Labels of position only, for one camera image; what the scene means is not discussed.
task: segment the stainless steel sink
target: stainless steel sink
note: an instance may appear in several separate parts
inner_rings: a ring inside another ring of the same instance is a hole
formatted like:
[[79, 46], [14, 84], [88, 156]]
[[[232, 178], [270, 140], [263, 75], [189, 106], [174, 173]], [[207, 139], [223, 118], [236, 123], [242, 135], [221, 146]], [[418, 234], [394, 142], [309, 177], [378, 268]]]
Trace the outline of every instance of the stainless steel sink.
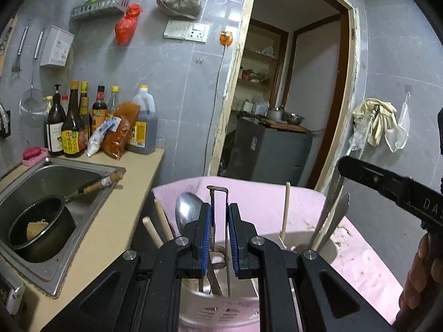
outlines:
[[57, 296], [81, 239], [116, 184], [67, 204], [77, 227], [62, 250], [45, 262], [30, 263], [13, 252], [7, 237], [9, 228], [36, 200], [53, 194], [69, 195], [82, 184], [115, 171], [125, 169], [60, 158], [47, 158], [28, 169], [0, 193], [0, 255], [40, 290]]

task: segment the pink mat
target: pink mat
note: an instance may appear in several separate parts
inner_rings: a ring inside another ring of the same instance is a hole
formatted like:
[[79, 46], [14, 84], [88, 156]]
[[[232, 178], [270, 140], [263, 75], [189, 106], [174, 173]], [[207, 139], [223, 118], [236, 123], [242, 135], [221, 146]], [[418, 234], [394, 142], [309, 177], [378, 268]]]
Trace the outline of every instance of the pink mat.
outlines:
[[[204, 202], [209, 202], [208, 185], [229, 189], [229, 203], [237, 203], [241, 218], [252, 222], [259, 234], [278, 233], [284, 209], [285, 186], [234, 180], [224, 177], [197, 177], [173, 182], [154, 188], [154, 196], [165, 210], [169, 223], [179, 235], [175, 205], [183, 192], [191, 192]], [[325, 196], [307, 188], [291, 187], [287, 231], [313, 230], [323, 207]], [[216, 192], [215, 223], [216, 240], [225, 239], [225, 194]], [[339, 272], [389, 323], [395, 320], [399, 310], [398, 298], [402, 287], [391, 271], [374, 252], [362, 235], [345, 217], [331, 239], [338, 246], [338, 257], [332, 267]], [[222, 331], [258, 332], [258, 324], [241, 328], [217, 329]], [[199, 329], [180, 327], [180, 331]]]

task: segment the steel pot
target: steel pot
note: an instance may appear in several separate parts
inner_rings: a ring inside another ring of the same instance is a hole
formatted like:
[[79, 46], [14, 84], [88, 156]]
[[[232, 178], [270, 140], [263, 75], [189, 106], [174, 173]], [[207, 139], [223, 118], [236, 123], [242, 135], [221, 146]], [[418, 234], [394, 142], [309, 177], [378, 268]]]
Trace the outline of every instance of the steel pot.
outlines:
[[281, 121], [283, 119], [284, 110], [281, 107], [269, 108], [266, 113], [266, 118], [272, 121]]
[[[48, 225], [28, 241], [28, 223], [42, 219]], [[75, 222], [66, 207], [65, 196], [53, 195], [39, 199], [19, 215], [9, 230], [9, 243], [21, 258], [40, 263], [54, 257], [65, 246], [74, 230]]]

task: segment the pink soap dish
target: pink soap dish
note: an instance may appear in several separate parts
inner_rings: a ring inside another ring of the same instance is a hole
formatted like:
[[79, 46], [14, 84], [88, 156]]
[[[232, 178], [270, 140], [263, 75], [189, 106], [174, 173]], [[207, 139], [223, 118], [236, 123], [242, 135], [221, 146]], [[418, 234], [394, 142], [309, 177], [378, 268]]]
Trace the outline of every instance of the pink soap dish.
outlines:
[[23, 152], [22, 164], [28, 167], [44, 160], [49, 156], [49, 150], [44, 147], [33, 147]]

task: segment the metal bowl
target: metal bowl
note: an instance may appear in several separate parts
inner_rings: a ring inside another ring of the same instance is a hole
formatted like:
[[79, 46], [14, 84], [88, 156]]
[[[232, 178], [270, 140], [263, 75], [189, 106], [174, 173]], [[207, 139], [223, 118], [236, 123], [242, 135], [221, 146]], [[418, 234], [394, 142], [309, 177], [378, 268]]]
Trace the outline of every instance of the metal bowl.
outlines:
[[297, 114], [293, 114], [291, 112], [285, 112], [283, 119], [290, 125], [298, 126], [303, 122], [304, 117], [301, 117]]

